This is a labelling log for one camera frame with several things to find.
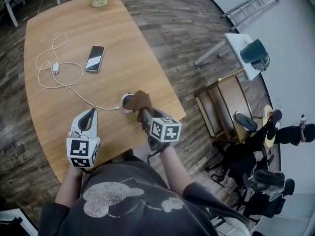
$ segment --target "step ladder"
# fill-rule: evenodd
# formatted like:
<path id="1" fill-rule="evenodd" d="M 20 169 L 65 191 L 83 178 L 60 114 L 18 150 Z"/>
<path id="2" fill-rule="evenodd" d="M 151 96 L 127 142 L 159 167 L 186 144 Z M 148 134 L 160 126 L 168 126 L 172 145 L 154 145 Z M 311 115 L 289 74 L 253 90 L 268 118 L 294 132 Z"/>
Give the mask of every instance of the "step ladder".
<path id="1" fill-rule="evenodd" d="M 222 16 L 220 16 L 221 18 L 226 18 L 227 16 L 230 17 L 230 19 L 234 20 L 234 26 L 231 28 L 231 30 L 235 30 L 240 24 L 242 24 L 243 22 L 245 22 L 247 19 L 249 19 L 250 17 L 252 17 L 253 15 L 255 15 L 256 13 L 258 13 L 259 11 L 265 9 L 266 7 L 268 7 L 270 4 L 277 2 L 279 0 L 269 0 L 267 2 L 264 2 L 263 0 L 260 0 L 260 2 L 262 3 L 262 6 L 255 8 L 253 5 L 253 2 L 255 2 L 255 0 L 246 0 L 242 3 L 240 3 L 238 6 L 235 6 L 233 9 L 230 9 L 228 12 L 224 13 Z M 245 6 L 250 6 L 252 7 L 253 11 L 249 14 L 246 14 L 244 12 L 244 10 L 242 8 L 244 8 Z M 245 18 L 243 18 L 240 21 L 237 21 L 232 13 L 239 10 L 240 12 L 242 12 L 245 15 Z"/>

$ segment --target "phone screen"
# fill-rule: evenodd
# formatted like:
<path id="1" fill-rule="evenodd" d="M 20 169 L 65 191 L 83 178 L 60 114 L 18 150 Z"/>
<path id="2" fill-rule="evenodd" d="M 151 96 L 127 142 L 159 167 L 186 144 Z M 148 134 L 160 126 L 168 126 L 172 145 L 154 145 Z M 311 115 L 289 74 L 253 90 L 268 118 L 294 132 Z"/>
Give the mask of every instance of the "phone screen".
<path id="1" fill-rule="evenodd" d="M 104 53 L 104 47 L 102 46 L 93 46 L 89 55 L 86 70 L 98 71 L 102 56 Z"/>

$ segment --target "white wall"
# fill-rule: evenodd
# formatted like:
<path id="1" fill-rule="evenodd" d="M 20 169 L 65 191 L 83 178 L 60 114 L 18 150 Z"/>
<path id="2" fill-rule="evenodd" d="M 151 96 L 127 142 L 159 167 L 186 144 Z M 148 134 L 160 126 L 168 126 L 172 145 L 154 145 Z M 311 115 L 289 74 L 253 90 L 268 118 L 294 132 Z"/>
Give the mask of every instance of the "white wall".
<path id="1" fill-rule="evenodd" d="M 315 194 L 287 196 L 279 215 L 263 217 L 254 229 L 267 236 L 313 236 L 315 219 Z"/>
<path id="2" fill-rule="evenodd" d="M 244 0 L 214 0 L 228 11 Z M 259 38 L 269 56 L 263 72 L 274 107 L 283 109 L 281 126 L 302 114 L 315 123 L 315 8 L 308 0 L 280 0 L 239 26 L 240 33 Z M 315 142 L 281 145 L 282 171 L 296 182 L 295 193 L 315 193 Z"/>

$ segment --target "floor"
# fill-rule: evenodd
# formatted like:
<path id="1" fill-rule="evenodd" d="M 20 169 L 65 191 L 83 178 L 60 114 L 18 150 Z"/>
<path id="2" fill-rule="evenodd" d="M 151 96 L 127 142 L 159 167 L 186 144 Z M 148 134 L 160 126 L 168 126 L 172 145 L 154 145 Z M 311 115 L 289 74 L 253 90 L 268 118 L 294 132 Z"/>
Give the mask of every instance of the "floor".
<path id="1" fill-rule="evenodd" d="M 232 52 L 221 59 L 211 56 L 198 67 L 193 65 L 196 58 L 223 39 L 230 25 L 220 19 L 220 11 L 210 0 L 122 1 L 187 114 L 182 119 L 181 140 L 175 145 L 180 160 L 196 181 L 232 204 L 236 200 L 234 181 L 226 179 L 226 188 L 222 188 L 204 171 L 206 165 L 217 163 L 221 156 L 212 148 L 213 141 L 193 98 L 202 87 L 239 68 Z M 41 0 L 27 0 L 25 5 L 14 9 L 19 22 L 17 29 L 7 15 L 0 22 L 0 203 L 16 202 L 35 223 L 39 222 L 41 207 L 53 201 L 60 185 L 38 142 L 24 82 L 25 29 L 40 3 Z M 44 0 L 39 12 L 56 5 L 56 0 Z M 253 114 L 261 115 L 269 103 L 261 78 L 257 76 L 252 81 L 244 75 L 239 78 Z M 141 158 L 146 153 L 146 145 L 135 149 Z M 272 168 L 278 169 L 278 151 L 274 148 L 271 153 L 275 155 Z M 164 176 L 158 157 L 152 159 L 152 166 Z"/>

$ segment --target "smartphone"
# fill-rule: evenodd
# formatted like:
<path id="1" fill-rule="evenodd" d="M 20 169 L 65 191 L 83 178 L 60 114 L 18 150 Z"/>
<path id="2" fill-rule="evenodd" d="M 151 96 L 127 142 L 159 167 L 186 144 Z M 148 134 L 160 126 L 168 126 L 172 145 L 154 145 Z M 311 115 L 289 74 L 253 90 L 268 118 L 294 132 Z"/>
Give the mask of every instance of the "smartphone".
<path id="1" fill-rule="evenodd" d="M 102 46 L 92 46 L 90 55 L 85 66 L 87 72 L 98 72 L 102 62 L 105 48 Z"/>

